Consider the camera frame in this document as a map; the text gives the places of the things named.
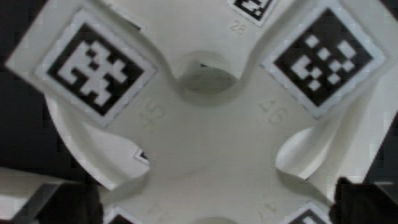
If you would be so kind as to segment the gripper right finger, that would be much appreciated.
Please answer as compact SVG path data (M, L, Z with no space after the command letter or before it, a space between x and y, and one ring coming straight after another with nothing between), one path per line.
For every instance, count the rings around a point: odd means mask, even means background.
M342 177L330 218L333 224L398 224L398 184L353 183Z

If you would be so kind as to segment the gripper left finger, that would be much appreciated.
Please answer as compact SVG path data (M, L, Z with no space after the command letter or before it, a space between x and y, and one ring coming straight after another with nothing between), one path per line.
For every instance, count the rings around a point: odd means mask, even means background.
M93 184L43 184L10 224L102 224L100 191Z

